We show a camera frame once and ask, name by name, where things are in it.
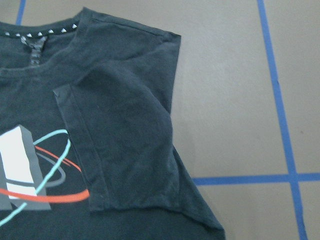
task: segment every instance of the red curved line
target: red curved line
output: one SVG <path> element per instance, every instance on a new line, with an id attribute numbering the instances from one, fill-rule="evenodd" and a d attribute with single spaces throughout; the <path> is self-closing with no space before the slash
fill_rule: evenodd
<path id="1" fill-rule="evenodd" d="M 32 202 L 55 203 L 55 204 L 80 202 L 87 199 L 90 196 L 88 189 L 79 193 L 69 194 L 69 195 L 32 196 L 32 195 L 17 193 L 17 192 L 8 191 L 3 188 L 0 188 L 0 194 L 8 195 L 8 196 L 12 196 L 12 197 L 20 198 L 23 200 L 32 201 Z"/>
<path id="2" fill-rule="evenodd" d="M 34 146 L 34 147 L 35 147 L 36 149 L 38 149 L 39 151 L 42 151 L 42 152 L 50 155 L 51 157 L 54 157 L 55 159 L 59 159 L 59 157 L 58 157 L 57 155 L 54 155 L 52 152 L 49 152 L 48 150 L 45 150 L 45 149 L 43 149 L 42 147 L 39 147 L 39 146 Z M 73 161 L 71 161 L 71 160 L 69 160 L 69 159 L 67 159 L 67 158 L 64 158 L 64 160 L 63 160 L 62 162 L 63 162 L 64 164 L 68 165 L 68 166 L 70 166 L 70 164 L 71 164 L 71 165 L 74 166 L 76 169 L 78 169 L 79 172 L 81 172 L 81 168 L 80 168 L 77 164 L 75 164 Z"/>

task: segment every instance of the floor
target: floor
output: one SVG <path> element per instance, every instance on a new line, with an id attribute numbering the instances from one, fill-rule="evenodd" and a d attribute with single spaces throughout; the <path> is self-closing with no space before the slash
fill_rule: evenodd
<path id="1" fill-rule="evenodd" d="M 320 239 L 318 0 L 2 0 L 0 21 L 83 6 L 182 36 L 173 142 L 228 240 Z"/>

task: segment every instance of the dark gray t-shirt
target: dark gray t-shirt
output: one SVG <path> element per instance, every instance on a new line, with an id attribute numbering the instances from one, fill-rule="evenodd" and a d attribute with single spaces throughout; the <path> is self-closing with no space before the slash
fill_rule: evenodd
<path id="1" fill-rule="evenodd" d="M 173 146 L 181 36 L 0 23 L 1 240 L 224 240 Z"/>

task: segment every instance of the neckline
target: neckline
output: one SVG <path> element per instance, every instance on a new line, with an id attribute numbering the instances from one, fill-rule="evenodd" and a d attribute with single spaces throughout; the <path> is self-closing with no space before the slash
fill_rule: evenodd
<path id="1" fill-rule="evenodd" d="M 14 25 L 5 22 L 0 22 L 0 31 L 15 33 L 45 32 L 46 30 L 64 28 L 65 26 L 72 26 L 74 23 L 77 23 L 74 37 L 69 42 L 68 46 L 56 52 L 46 62 L 38 66 L 26 66 L 20 68 L 0 67 L 0 78 L 15 78 L 20 76 L 38 75 L 44 71 L 53 68 L 57 64 L 62 64 L 68 58 L 68 56 L 72 57 L 72 55 L 75 54 L 74 51 L 76 49 L 81 49 L 81 46 L 84 42 L 83 38 L 86 35 L 92 14 L 92 10 L 83 7 L 82 10 L 79 13 L 77 13 L 74 17 L 38 26 Z"/>

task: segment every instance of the clothing tag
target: clothing tag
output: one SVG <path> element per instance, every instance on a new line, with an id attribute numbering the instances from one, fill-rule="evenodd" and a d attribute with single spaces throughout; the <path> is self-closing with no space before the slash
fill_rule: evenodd
<path id="1" fill-rule="evenodd" d="M 21 37 L 21 42 L 32 49 L 31 56 L 30 56 L 31 66 L 40 64 L 42 49 L 44 48 L 44 44 L 47 39 L 48 39 L 47 36 L 43 36 L 40 39 L 37 39 L 37 38 L 29 39 L 29 38 L 26 38 L 25 36 Z"/>

